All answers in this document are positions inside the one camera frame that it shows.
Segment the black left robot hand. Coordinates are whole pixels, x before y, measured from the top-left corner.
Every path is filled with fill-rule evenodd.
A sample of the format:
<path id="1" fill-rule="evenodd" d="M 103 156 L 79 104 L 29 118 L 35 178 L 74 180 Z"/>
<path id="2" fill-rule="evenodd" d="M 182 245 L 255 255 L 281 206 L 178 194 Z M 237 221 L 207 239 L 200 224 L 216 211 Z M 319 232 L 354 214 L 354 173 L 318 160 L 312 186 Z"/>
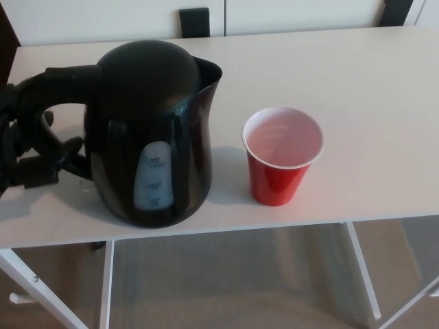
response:
<path id="1" fill-rule="evenodd" d="M 8 188 L 35 188 L 57 184 L 58 173 L 83 145 L 80 137 L 61 144 L 48 156 L 20 157 L 32 146 L 27 142 L 16 122 L 16 87 L 7 84 L 1 89 L 1 193 Z"/>

